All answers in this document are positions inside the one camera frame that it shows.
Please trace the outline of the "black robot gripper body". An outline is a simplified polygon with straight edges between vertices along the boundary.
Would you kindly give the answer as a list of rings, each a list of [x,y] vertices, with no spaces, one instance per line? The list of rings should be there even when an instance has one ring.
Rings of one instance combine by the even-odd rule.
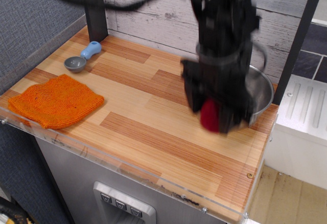
[[[216,101],[220,107],[227,105],[253,114],[254,99],[245,84],[250,57],[248,53],[240,53],[222,58],[204,56],[197,62],[183,59],[182,77],[205,83],[209,99]]]

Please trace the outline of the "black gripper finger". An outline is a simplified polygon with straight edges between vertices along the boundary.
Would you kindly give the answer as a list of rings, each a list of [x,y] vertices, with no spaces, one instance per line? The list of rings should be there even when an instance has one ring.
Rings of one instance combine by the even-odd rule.
[[[222,105],[218,112],[218,132],[228,134],[231,131],[248,127],[251,117],[252,113],[249,113],[247,110],[237,110],[227,105]]]
[[[207,85],[190,77],[185,77],[184,89],[190,109],[193,113],[199,112],[209,98]]]

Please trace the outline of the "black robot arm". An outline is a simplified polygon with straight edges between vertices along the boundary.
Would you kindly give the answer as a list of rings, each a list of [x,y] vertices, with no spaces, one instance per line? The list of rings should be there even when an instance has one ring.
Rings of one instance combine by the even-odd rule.
[[[198,22],[199,60],[182,60],[190,109],[211,132],[229,133],[250,124],[255,100],[246,87],[252,32],[260,17],[251,0],[191,0]]]

